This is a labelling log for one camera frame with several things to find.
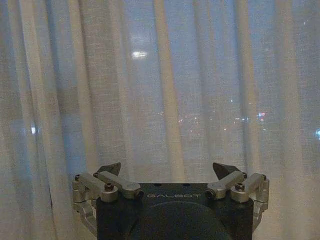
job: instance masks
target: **black screw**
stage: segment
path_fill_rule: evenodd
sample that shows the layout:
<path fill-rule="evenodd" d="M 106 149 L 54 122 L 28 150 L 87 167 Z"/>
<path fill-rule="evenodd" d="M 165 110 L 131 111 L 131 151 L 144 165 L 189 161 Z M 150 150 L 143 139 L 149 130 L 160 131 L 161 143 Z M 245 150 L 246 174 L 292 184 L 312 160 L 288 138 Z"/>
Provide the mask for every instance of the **black screw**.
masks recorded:
<path fill-rule="evenodd" d="M 75 175 L 75 176 L 74 176 L 74 180 L 75 180 L 75 181 L 78 181 L 78 180 L 79 180 L 79 177 L 80 177 L 80 174 Z"/>
<path fill-rule="evenodd" d="M 113 186 L 110 182 L 108 182 L 108 183 L 106 183 L 106 184 L 104 185 L 104 190 L 105 190 L 106 192 L 111 192 L 111 191 L 114 189 L 114 187 L 115 187 L 115 186 Z"/>
<path fill-rule="evenodd" d="M 210 200 L 213 200 L 216 198 L 216 193 L 211 189 L 207 189 L 204 192 L 204 195 L 206 196 L 207 199 L 210 199 Z"/>
<path fill-rule="evenodd" d="M 242 192 L 245 190 L 245 185 L 243 185 L 241 182 L 238 182 L 236 185 L 234 185 L 235 189 L 239 192 Z"/>
<path fill-rule="evenodd" d="M 140 200 L 144 197 L 145 193 L 141 189 L 137 189 L 134 191 L 134 199 Z"/>

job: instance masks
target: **blue light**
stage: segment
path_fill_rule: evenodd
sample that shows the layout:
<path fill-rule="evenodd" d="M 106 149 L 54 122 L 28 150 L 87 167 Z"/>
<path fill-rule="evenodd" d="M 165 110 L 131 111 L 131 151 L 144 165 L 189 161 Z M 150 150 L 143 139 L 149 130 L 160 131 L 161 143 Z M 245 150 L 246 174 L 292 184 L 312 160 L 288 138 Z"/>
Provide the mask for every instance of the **blue light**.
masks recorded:
<path fill-rule="evenodd" d="M 318 138 L 318 140 L 320 140 L 320 129 L 315 131 L 315 136 Z"/>

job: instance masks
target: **curtain fold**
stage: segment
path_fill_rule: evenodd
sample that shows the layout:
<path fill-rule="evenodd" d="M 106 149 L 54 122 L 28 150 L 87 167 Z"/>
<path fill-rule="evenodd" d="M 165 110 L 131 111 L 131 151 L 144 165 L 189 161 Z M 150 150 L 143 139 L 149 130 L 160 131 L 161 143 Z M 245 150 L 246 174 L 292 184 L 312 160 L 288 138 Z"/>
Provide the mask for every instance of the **curtain fold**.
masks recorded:
<path fill-rule="evenodd" d="M 270 179 L 254 239 L 319 238 L 317 0 L 0 1 L 0 239 L 94 237 L 75 174 Z"/>

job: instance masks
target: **silver metal bracket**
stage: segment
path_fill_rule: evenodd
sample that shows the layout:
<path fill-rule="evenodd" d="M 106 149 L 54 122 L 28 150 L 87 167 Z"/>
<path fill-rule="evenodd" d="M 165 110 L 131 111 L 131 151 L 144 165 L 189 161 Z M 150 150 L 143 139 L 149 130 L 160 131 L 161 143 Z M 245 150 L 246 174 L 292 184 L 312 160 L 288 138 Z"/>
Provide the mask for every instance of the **silver metal bracket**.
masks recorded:
<path fill-rule="evenodd" d="M 139 183 L 130 182 L 122 179 L 110 172 L 102 171 L 96 172 L 95 175 L 99 180 L 107 183 L 111 183 L 116 186 L 119 192 L 122 193 L 123 197 L 126 199 L 140 199 L 144 196 L 144 192 L 141 190 Z"/>
<path fill-rule="evenodd" d="M 217 182 L 208 183 L 205 195 L 212 200 L 223 199 L 228 191 L 236 183 L 242 182 L 245 179 L 244 173 L 234 171 Z"/>
<path fill-rule="evenodd" d="M 96 208 L 98 198 L 111 203 L 118 199 L 118 192 L 126 199 L 134 200 L 144 195 L 138 183 L 118 177 L 119 171 L 120 163 L 102 166 L 93 176 L 89 173 L 78 174 L 72 182 L 73 209 L 80 213 L 82 223 L 94 236 L 97 236 L 97 220 L 93 207 Z"/>
<path fill-rule="evenodd" d="M 254 173 L 243 182 L 231 187 L 231 198 L 245 203 L 251 198 L 253 205 L 253 231 L 261 222 L 262 213 L 269 207 L 269 179 L 263 174 Z"/>

